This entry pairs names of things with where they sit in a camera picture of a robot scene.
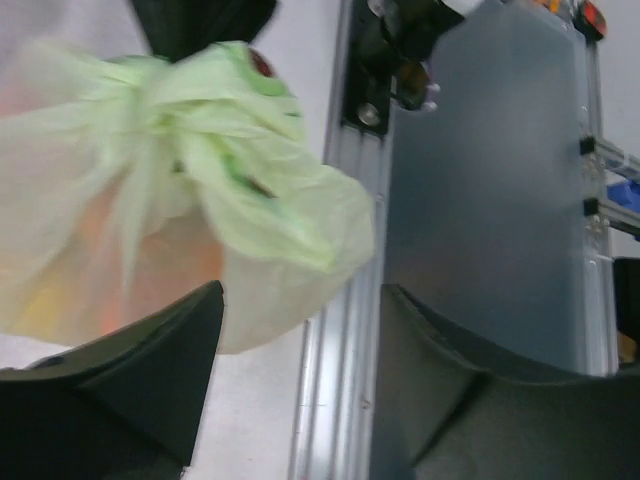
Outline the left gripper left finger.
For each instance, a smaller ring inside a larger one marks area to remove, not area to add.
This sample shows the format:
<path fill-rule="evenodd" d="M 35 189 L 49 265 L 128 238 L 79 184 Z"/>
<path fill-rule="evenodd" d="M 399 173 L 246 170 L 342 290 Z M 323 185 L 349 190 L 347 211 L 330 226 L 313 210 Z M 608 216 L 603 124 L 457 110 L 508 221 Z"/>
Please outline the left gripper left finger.
<path fill-rule="evenodd" d="M 4 479 L 179 479 L 221 333 L 210 282 L 88 344 L 1 372 Z"/>

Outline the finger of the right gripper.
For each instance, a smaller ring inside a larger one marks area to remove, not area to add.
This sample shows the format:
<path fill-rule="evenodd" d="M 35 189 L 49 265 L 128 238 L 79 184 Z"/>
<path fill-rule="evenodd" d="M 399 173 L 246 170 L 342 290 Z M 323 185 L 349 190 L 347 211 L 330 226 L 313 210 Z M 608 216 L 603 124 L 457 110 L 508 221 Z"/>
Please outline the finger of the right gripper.
<path fill-rule="evenodd" d="M 171 63 L 213 43 L 253 41 L 271 19 L 275 0 L 132 0 L 150 51 Z"/>

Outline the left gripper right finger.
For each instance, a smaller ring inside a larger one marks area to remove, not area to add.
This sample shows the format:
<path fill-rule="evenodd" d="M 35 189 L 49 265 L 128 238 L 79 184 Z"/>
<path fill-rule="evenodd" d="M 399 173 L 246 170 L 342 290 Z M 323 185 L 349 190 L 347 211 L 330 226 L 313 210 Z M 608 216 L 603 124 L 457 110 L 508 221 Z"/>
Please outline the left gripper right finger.
<path fill-rule="evenodd" d="M 575 375 L 381 291 L 373 479 L 635 479 L 639 368 Z"/>

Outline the green avocado print plastic bag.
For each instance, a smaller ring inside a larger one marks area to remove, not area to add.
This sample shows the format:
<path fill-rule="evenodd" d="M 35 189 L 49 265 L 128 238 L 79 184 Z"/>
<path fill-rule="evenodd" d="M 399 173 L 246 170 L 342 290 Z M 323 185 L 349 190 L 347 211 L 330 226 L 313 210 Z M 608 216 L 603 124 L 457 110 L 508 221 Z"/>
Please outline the green avocado print plastic bag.
<path fill-rule="evenodd" d="M 308 150 L 243 42 L 177 63 L 27 45 L 1 87 L 1 329 L 73 347 L 218 280 L 219 351 L 313 316 L 373 255 L 373 202 Z"/>

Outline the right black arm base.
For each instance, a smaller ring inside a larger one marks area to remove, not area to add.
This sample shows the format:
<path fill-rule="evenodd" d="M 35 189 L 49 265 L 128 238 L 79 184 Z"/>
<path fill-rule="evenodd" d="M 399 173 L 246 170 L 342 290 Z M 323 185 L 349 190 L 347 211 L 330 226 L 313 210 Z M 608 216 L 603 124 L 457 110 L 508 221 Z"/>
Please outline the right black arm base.
<path fill-rule="evenodd" d="M 393 44 L 378 29 L 385 1 L 356 1 L 347 55 L 341 122 L 378 137 L 388 133 L 393 103 L 416 111 L 429 95 L 430 56 L 417 58 L 430 39 L 424 27 Z"/>

